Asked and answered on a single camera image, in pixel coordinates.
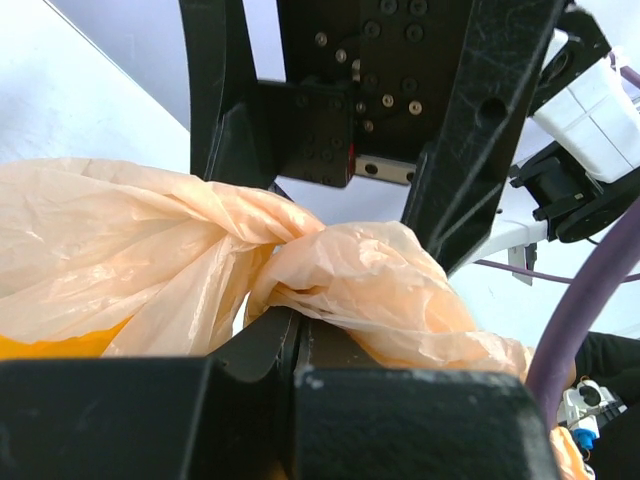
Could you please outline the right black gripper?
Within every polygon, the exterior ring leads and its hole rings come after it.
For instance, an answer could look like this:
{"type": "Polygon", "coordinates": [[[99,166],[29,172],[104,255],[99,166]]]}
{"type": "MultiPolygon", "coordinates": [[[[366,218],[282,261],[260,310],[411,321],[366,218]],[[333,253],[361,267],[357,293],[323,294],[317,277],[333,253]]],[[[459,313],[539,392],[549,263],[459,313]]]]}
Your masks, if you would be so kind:
{"type": "Polygon", "coordinates": [[[407,185],[441,129],[402,222],[448,274],[488,238],[564,2],[279,1],[284,78],[259,85],[243,3],[179,5],[191,174],[407,185]]]}

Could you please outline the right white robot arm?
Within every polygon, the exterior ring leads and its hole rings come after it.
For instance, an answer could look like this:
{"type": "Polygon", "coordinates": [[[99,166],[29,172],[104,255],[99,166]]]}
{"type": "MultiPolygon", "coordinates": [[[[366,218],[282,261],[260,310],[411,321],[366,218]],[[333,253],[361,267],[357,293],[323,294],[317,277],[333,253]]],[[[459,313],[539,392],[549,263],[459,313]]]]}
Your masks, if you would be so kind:
{"type": "Polygon", "coordinates": [[[573,1],[281,1],[285,77],[257,77],[239,1],[180,5],[191,172],[265,188],[406,185],[447,271],[586,240],[639,195],[628,70],[573,1]]]}

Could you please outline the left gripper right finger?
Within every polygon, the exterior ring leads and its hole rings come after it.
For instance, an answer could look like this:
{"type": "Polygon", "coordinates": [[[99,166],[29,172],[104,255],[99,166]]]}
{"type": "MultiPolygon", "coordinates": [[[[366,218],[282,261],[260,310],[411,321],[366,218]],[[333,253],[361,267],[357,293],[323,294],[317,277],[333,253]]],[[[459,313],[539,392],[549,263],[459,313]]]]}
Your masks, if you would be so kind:
{"type": "Polygon", "coordinates": [[[390,369],[305,320],[294,373],[297,479],[557,479],[547,431],[515,377],[390,369]]]}

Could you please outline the orange plastic bag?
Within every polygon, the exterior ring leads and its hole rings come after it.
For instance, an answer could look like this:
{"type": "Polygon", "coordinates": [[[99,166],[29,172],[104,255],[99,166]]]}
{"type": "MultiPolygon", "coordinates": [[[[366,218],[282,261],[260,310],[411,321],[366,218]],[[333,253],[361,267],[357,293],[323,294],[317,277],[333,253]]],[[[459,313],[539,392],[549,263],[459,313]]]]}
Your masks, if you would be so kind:
{"type": "MultiPolygon", "coordinates": [[[[273,308],[300,318],[283,479],[297,479],[293,387],[305,320],[346,332],[390,369],[501,373],[524,386],[532,357],[475,327],[399,223],[325,226],[264,190],[121,161],[2,166],[1,365],[206,356],[273,308]]],[[[590,478],[570,433],[543,425],[557,479],[590,478]]]]}

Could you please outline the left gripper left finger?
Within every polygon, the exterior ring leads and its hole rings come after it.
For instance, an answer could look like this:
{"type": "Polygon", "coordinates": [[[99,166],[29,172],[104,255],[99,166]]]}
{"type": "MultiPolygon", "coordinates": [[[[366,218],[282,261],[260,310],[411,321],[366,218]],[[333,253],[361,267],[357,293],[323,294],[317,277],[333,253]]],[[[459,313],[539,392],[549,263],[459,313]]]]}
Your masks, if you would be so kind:
{"type": "Polygon", "coordinates": [[[5,479],[283,479],[300,318],[273,308],[206,356],[1,365],[5,479]]]}

